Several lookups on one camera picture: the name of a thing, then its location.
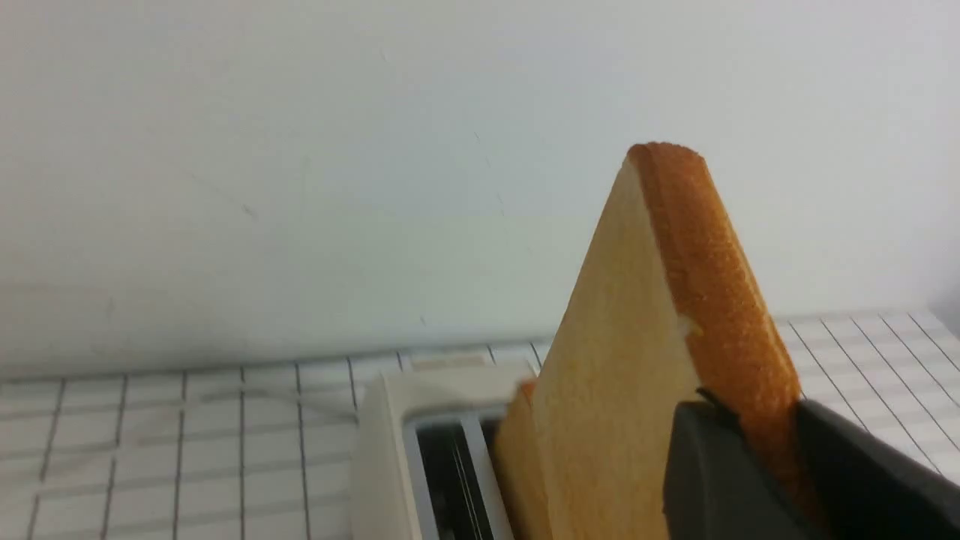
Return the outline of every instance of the table surface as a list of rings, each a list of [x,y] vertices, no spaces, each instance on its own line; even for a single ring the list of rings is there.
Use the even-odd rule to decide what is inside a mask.
[[[807,398],[960,482],[960,340],[932,314],[801,317],[778,327]],[[115,460],[104,449],[164,407],[231,383],[356,408],[370,378],[422,359],[476,355],[538,372],[549,348],[544,339],[3,382],[0,493],[38,479],[43,487],[0,504],[0,540],[348,539],[352,419],[236,392],[174,415]]]

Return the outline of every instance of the grid line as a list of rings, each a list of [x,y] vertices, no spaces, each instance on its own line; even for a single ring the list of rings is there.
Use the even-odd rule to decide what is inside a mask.
[[[180,375],[180,398],[186,401],[187,372]],[[186,413],[181,410],[178,419],[177,429],[177,465],[174,475],[174,516],[173,516],[173,540],[177,540],[180,530],[180,475],[183,472],[183,425],[186,421]]]
[[[124,405],[127,403],[127,386],[129,384],[130,378],[126,375],[123,376],[123,383],[120,387],[120,406],[117,407],[117,428],[116,435],[113,441],[113,448],[120,448],[120,436],[123,432],[123,416],[124,416]],[[100,527],[100,540],[106,540],[107,538],[107,528],[110,523],[110,503],[113,501],[113,484],[116,479],[117,473],[117,456],[114,455],[110,459],[110,472],[107,478],[107,503],[104,504],[104,523]]]
[[[939,386],[940,389],[943,390],[945,394],[947,394],[947,397],[953,402],[953,404],[956,405],[956,406],[958,406],[958,407],[960,407],[960,404],[958,404],[957,401],[953,399],[953,396],[951,396],[950,393],[947,392],[947,389],[944,388],[943,384],[940,383],[940,381],[937,380],[936,377],[933,377],[933,374],[930,373],[930,370],[929,370],[929,369],[926,367],[926,365],[920,360],[920,357],[917,356],[917,354],[913,352],[913,349],[911,349],[910,346],[907,345],[906,342],[903,341],[903,339],[900,337],[900,334],[899,334],[896,330],[894,330],[894,328],[893,328],[892,326],[890,326],[890,323],[888,323],[887,320],[884,319],[882,315],[880,316],[880,320],[883,321],[883,324],[886,325],[886,327],[887,327],[888,329],[890,329],[891,332],[894,333],[894,335],[897,337],[897,339],[900,340],[900,343],[903,344],[903,347],[905,347],[906,350],[910,352],[910,355],[913,356],[913,359],[917,360],[917,363],[920,364],[920,367],[924,368],[924,371],[926,371],[926,374],[927,374],[927,375],[930,375],[930,378],[933,379],[933,381],[937,383],[937,386]],[[936,341],[933,341],[933,339],[930,339],[929,336],[927,336],[927,339],[929,339],[931,342],[933,342],[933,344],[937,346],[937,349],[940,349],[940,354],[943,355],[944,358],[946,358],[951,364],[953,363],[953,361],[950,360],[950,357],[947,356],[946,353],[944,353],[944,350],[940,348],[940,345],[939,345]]]
[[[396,361],[400,362],[400,353],[396,354]],[[350,395],[353,397],[353,410],[357,409],[357,387],[356,382],[353,380],[353,361],[350,360],[350,357],[347,356],[347,369],[350,374]],[[400,363],[400,370],[403,369],[403,363]]]
[[[908,429],[906,428],[906,426],[903,424],[903,421],[900,419],[899,416],[897,416],[897,413],[894,412],[894,409],[893,409],[892,407],[890,407],[890,404],[887,403],[887,400],[884,399],[883,396],[880,395],[880,393],[876,391],[876,387],[874,386],[874,384],[873,384],[872,382],[870,382],[870,380],[867,379],[867,377],[863,374],[863,370],[860,369],[860,366],[856,365],[856,362],[853,361],[853,358],[851,358],[850,353],[847,352],[847,349],[843,346],[843,344],[840,343],[840,340],[838,340],[837,337],[836,337],[836,335],[833,334],[833,331],[827,326],[827,323],[825,323],[823,319],[820,319],[820,324],[824,327],[824,329],[827,331],[827,333],[830,334],[830,337],[833,338],[833,341],[837,344],[837,347],[840,347],[840,350],[843,351],[844,356],[847,357],[847,360],[850,362],[850,364],[851,364],[854,368],[856,368],[856,371],[857,371],[857,373],[860,374],[860,377],[862,377],[863,380],[865,380],[865,381],[867,382],[867,384],[870,385],[870,389],[874,391],[874,395],[876,395],[878,398],[880,398],[880,401],[883,403],[883,406],[887,407],[887,410],[890,412],[891,415],[893,415],[894,419],[897,420],[897,423],[900,424],[900,427],[901,427],[904,431],[906,431],[907,436],[910,437],[910,440],[911,440],[911,441],[913,441],[914,446],[916,446],[918,449],[920,449],[921,454],[923,454],[924,457],[926,457],[926,460],[929,461],[930,464],[933,465],[934,469],[937,470],[937,473],[940,473],[940,469],[937,468],[936,463],[934,463],[933,460],[930,459],[930,456],[927,455],[926,450],[924,450],[924,447],[920,446],[920,443],[918,443],[918,442],[917,442],[917,439],[914,438],[913,433],[911,433],[910,430],[908,430]],[[849,406],[850,409],[853,410],[853,407],[852,407],[850,404],[847,404],[847,406]]]
[[[830,384],[833,385],[833,388],[837,391],[837,394],[840,394],[840,398],[843,400],[845,404],[847,404],[847,408],[849,408],[850,411],[853,412],[853,416],[855,416],[856,421],[860,423],[860,427],[865,429],[867,425],[864,424],[863,419],[860,418],[860,414],[856,412],[856,410],[850,405],[850,402],[847,401],[847,396],[845,396],[844,393],[840,391],[840,387],[837,386],[837,383],[833,381],[833,377],[831,377],[830,374],[827,373],[827,370],[824,368],[824,365],[821,364],[817,356],[813,354],[813,350],[811,350],[810,346],[806,344],[806,340],[804,339],[804,337],[800,335],[800,333],[797,331],[797,328],[793,326],[793,323],[787,323],[787,324],[790,326],[790,329],[793,330],[793,332],[797,335],[797,337],[800,338],[800,342],[804,344],[804,348],[808,353],[810,353],[810,357],[813,358],[813,361],[817,362],[817,365],[820,367],[820,371],[827,376],[827,380],[829,380]]]
[[[953,358],[951,358],[950,355],[947,354],[947,351],[944,351],[944,348],[941,347],[939,343],[937,343],[937,340],[934,339],[933,337],[931,337],[930,334],[927,333],[927,331],[926,331],[926,329],[925,329],[924,327],[920,326],[920,323],[917,322],[917,319],[914,319],[914,318],[913,318],[913,315],[910,314],[910,313],[907,313],[907,316],[910,317],[910,320],[913,321],[913,324],[917,325],[917,328],[919,328],[920,331],[924,333],[924,335],[926,336],[926,338],[929,339],[930,342],[933,343],[933,345],[936,346],[936,348],[940,350],[940,354],[943,355],[944,358],[946,358],[948,362],[950,362],[951,364],[953,364],[953,367],[955,367],[955,368],[957,369],[957,371],[960,371],[960,365],[957,365],[957,363],[953,361]]]
[[[66,379],[60,379],[60,389],[57,391],[57,402],[54,404],[53,418],[50,419],[50,434],[47,436],[47,448],[43,453],[43,463],[40,465],[40,483],[47,479],[50,468],[50,452],[53,450],[54,437],[57,435],[57,423],[60,421],[60,408],[63,406],[63,394],[66,392]],[[40,495],[34,495],[34,505],[30,512],[30,523],[27,525],[27,540],[32,540],[36,529],[36,515],[40,510]]]
[[[534,358],[537,359],[537,367],[543,369],[543,362],[540,361],[540,353],[537,352],[537,348],[534,347],[534,342],[530,342],[530,349],[534,352]]]
[[[894,335],[895,335],[898,339],[900,339],[900,335],[897,333],[897,331],[895,331],[895,330],[890,326],[890,324],[887,323],[887,321],[886,321],[882,316],[880,317],[880,320],[883,321],[883,324],[886,325],[887,328],[889,328],[890,331],[893,332]],[[906,350],[910,352],[910,355],[913,356],[913,359],[917,360],[917,363],[920,364],[921,367],[924,368],[924,371],[926,371],[926,373],[927,373],[928,375],[930,375],[930,378],[933,379],[933,380],[940,386],[940,389],[944,392],[944,394],[947,395],[947,397],[953,402],[953,404],[954,404],[954,405],[957,405],[957,403],[953,400],[953,397],[950,396],[949,392],[947,392],[947,390],[944,388],[944,386],[943,386],[942,384],[940,384],[940,382],[937,380],[937,378],[933,377],[933,375],[930,373],[930,371],[929,371],[928,369],[926,369],[926,366],[924,366],[924,363],[921,362],[920,359],[917,357],[917,355],[915,355],[914,352],[910,349],[910,346],[907,345],[906,343],[903,343],[903,347],[905,347]],[[930,412],[930,409],[926,408],[926,404],[925,404],[919,397],[917,397],[917,394],[915,394],[915,393],[913,392],[913,389],[910,388],[910,385],[907,384],[905,380],[903,380],[903,377],[900,376],[900,373],[897,372],[897,369],[894,368],[894,366],[890,365],[890,362],[887,361],[886,358],[884,358],[883,361],[887,362],[887,365],[890,366],[890,369],[892,369],[892,370],[894,371],[894,373],[897,374],[897,378],[900,379],[900,382],[903,383],[903,386],[905,386],[906,389],[907,389],[907,391],[910,392],[910,395],[913,396],[913,398],[914,398],[915,400],[917,400],[917,403],[919,403],[921,407],[924,408],[924,411],[926,412],[926,415],[929,416],[929,417],[930,417],[930,420],[932,420],[933,423],[937,425],[937,429],[940,430],[940,433],[942,433],[943,436],[944,436],[948,441],[950,441],[950,444],[953,445],[953,448],[955,448],[958,452],[960,452],[960,447],[957,446],[956,441],[954,441],[953,438],[950,437],[949,433],[947,433],[947,431],[944,430],[944,427],[940,425],[940,422],[937,420],[937,418],[936,418],[935,416],[933,416],[933,413]]]
[[[300,365],[294,364],[294,370],[297,375],[297,395],[300,395]],[[303,487],[303,521],[306,525],[306,537],[310,539],[310,504],[309,494],[306,485],[306,449],[304,448],[303,436],[303,404],[297,403],[297,420],[300,424],[300,481]]]
[[[246,381],[247,381],[247,376],[246,376],[246,374],[244,373],[243,367],[241,366],[241,367],[240,367],[240,382],[243,383],[243,382],[246,382]],[[246,538],[247,538],[247,510],[246,510],[246,506],[247,506],[247,493],[246,493],[247,472],[246,472],[246,469],[245,469],[245,466],[246,466],[246,453],[245,453],[245,451],[244,451],[244,446],[245,446],[245,445],[244,445],[244,439],[246,438],[246,437],[244,436],[244,432],[245,432],[245,429],[246,429],[245,419],[244,419],[246,406],[245,406],[245,403],[244,403],[244,402],[246,401],[246,400],[245,400],[246,395],[247,395],[247,392],[245,392],[245,391],[243,391],[243,390],[240,390],[240,435],[237,437],[237,439],[240,441],[240,456],[239,456],[239,457],[240,457],[240,467],[238,468],[238,469],[239,469],[239,473],[240,473],[240,540],[246,540]]]

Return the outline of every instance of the golden crust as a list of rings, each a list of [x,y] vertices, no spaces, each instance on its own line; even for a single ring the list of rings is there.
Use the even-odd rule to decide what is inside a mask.
[[[800,381],[760,296],[707,164],[651,143],[630,149],[677,312],[701,383],[740,417],[748,442],[798,503],[809,490],[797,455]]]

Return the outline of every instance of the bread slice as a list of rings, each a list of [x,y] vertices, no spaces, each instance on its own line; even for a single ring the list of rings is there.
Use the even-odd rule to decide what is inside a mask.
[[[533,390],[533,381],[520,386],[497,431],[499,443],[493,447],[496,479],[516,540],[553,538],[534,429]]]
[[[542,481],[545,502],[514,511],[545,512],[549,531],[518,534],[667,538],[661,493],[673,410],[701,384],[740,415],[762,461],[798,492],[797,375],[706,164],[681,146],[635,146],[531,401],[528,438],[541,474],[531,481]],[[515,436],[496,441],[504,470],[521,466]],[[515,491],[508,500],[536,489],[504,488]]]

